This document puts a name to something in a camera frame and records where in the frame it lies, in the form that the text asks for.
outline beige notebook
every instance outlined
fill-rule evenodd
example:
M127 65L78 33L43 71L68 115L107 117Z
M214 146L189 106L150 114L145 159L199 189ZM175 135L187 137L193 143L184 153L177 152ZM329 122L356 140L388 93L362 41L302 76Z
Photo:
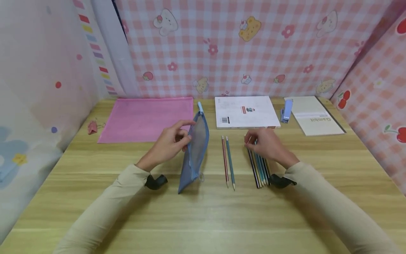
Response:
M286 97L285 100L293 100L292 113L306 136L346 133L317 97Z

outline blue stapler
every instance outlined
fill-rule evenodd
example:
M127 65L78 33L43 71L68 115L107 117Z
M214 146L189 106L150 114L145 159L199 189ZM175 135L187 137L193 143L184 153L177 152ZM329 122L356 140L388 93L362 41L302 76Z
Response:
M293 100L286 100L285 106L281 109L281 122L287 124L292 112Z

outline blue cartoon print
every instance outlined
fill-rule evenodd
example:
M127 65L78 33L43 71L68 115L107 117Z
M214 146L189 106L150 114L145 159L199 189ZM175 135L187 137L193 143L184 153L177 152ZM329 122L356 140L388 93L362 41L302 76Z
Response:
M28 144L22 140L6 141L11 130L0 126L0 189L7 187L21 165L27 163Z

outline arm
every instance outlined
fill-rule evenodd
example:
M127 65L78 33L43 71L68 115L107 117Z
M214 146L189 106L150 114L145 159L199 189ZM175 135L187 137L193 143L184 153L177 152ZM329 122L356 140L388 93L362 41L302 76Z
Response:
M355 203L330 185L312 166L299 162L272 129L249 130L245 146L287 169L285 177L328 220L352 254L398 254L396 245Z
M54 254L90 254L99 246L149 173L129 165L84 211L59 242Z
M312 166L298 162L289 167L285 177L297 182L295 189L324 215L351 253L401 253L371 217L330 185Z
M133 196L144 187L150 171L185 151L191 141L186 130L192 120L181 120L163 130L152 148L134 166L129 165L84 211L59 242L54 254L91 254L103 241Z

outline notebook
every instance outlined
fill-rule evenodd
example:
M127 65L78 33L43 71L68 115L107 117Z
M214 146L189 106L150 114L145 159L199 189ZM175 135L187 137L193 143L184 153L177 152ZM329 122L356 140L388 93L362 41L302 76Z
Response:
M281 126L269 96L215 97L217 129Z
M164 128L182 119L193 119L192 97L117 99L98 143L155 142Z
M317 97L286 97L285 100L293 100L292 113L306 136L346 133Z

